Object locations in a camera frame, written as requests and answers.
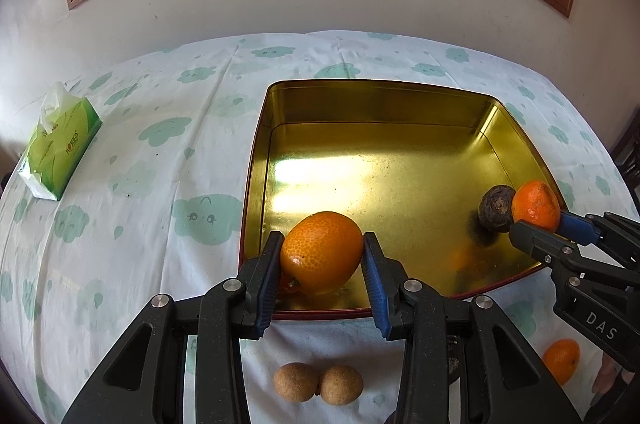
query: tangerine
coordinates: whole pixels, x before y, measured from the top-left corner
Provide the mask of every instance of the tangerine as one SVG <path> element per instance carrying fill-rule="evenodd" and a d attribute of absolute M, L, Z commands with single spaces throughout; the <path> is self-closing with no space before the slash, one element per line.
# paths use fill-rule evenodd
<path fill-rule="evenodd" d="M 545 182 L 527 182 L 511 200 L 513 220 L 523 219 L 533 225 L 555 232 L 560 225 L 560 204 L 556 195 Z"/>
<path fill-rule="evenodd" d="M 280 268 L 305 294 L 327 294 L 347 283 L 360 264 L 364 245 L 356 223 L 324 211 L 307 216 L 287 234 Z"/>
<path fill-rule="evenodd" d="M 563 386 L 578 368 L 580 345 L 572 339 L 556 341 L 542 356 L 542 362 L 545 363 L 556 382 Z"/>

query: wall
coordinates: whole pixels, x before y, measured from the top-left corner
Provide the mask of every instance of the wall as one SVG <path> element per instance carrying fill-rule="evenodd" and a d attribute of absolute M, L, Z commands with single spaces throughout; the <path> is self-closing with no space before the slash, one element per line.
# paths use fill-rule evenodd
<path fill-rule="evenodd" d="M 468 46 L 547 76 L 610 146 L 640 103 L 640 0 L 0 0 L 0 141 L 15 156 L 50 83 L 200 39 L 330 28 Z"/>

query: gold tray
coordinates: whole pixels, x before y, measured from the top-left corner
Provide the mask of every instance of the gold tray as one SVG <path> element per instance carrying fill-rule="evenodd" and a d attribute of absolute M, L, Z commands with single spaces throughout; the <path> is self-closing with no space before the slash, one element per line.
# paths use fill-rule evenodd
<path fill-rule="evenodd" d="M 271 230 L 288 234 L 318 211 L 375 232 L 387 257 L 440 294 L 465 298 L 539 265 L 507 234 L 483 230 L 493 185 L 547 182 L 540 154 L 493 97 L 384 80 L 289 80 L 266 94 L 249 165 L 240 260 Z M 358 269 L 337 292 L 279 299 L 281 319 L 370 315 Z"/>

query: green tissue package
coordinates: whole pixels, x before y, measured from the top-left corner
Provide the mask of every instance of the green tissue package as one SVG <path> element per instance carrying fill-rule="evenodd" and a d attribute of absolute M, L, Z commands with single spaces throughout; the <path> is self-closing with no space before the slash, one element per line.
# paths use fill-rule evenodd
<path fill-rule="evenodd" d="M 38 126 L 18 174 L 34 197 L 59 200 L 102 122 L 86 97 L 71 95 L 61 82 L 47 92 Z"/>

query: silver screw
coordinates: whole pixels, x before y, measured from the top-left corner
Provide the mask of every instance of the silver screw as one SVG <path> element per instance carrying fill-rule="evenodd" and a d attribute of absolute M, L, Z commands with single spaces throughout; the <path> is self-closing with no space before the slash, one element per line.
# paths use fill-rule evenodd
<path fill-rule="evenodd" d="M 223 283 L 222 288 L 227 292 L 235 292 L 236 290 L 240 290 L 241 286 L 242 286 L 242 282 L 239 279 L 232 278 L 232 279 L 226 280 Z"/>
<path fill-rule="evenodd" d="M 476 305 L 478 305 L 481 309 L 490 309 L 494 306 L 494 300 L 489 296 L 478 296 L 476 298 Z"/>
<path fill-rule="evenodd" d="M 418 292 L 422 290 L 422 283 L 417 279 L 408 279 L 404 282 L 404 290 L 408 290 L 409 292 Z"/>
<path fill-rule="evenodd" d="M 158 294 L 151 298 L 151 306 L 156 309 L 161 309 L 169 302 L 169 296 L 166 294 Z"/>

